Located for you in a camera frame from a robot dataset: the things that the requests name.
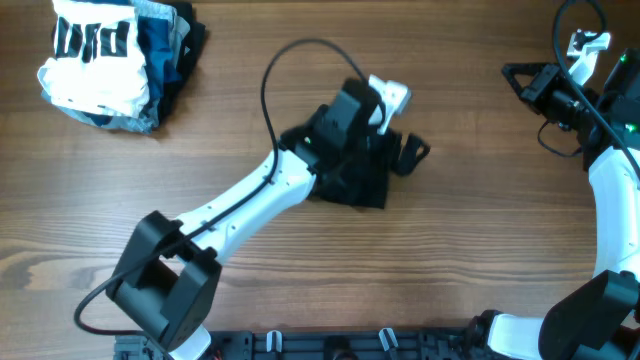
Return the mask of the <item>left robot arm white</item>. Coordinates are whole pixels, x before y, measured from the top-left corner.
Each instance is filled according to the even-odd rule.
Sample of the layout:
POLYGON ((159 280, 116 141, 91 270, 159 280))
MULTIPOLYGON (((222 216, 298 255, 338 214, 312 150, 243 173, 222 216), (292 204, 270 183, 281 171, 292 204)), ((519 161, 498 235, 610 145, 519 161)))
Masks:
POLYGON ((222 268, 247 240, 308 197, 383 208, 390 174, 411 174, 429 152, 414 134, 373 125, 287 130, 258 168, 215 199, 175 219, 145 216, 105 293, 170 358, 199 359, 212 343, 203 322, 222 268))

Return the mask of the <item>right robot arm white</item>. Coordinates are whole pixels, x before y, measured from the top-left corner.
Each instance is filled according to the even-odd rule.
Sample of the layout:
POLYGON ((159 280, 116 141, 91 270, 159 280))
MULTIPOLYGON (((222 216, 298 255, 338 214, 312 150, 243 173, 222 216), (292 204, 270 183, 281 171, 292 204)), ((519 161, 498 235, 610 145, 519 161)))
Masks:
POLYGON ((577 134, 596 205, 593 277, 543 317, 487 310, 473 318, 461 345, 474 359, 636 359, 639 329, 639 52, 626 49, 603 92, 582 88, 581 55, 567 74, 556 63, 507 63, 502 73, 520 101, 577 134))

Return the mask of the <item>black polo shirt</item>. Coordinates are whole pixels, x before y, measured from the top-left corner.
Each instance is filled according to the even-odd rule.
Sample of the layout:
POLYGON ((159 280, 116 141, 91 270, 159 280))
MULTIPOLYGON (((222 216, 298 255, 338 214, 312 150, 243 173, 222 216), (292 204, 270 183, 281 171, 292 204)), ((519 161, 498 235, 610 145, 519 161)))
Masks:
POLYGON ((310 145, 306 144, 304 137, 310 133, 310 128, 297 126, 281 134, 280 147, 292 151, 306 164, 308 170, 316 176, 312 187, 311 196, 331 203, 352 207, 378 208, 385 207, 389 189, 389 171, 384 177, 375 176, 372 180, 333 178, 323 180, 311 167, 313 159, 310 145))

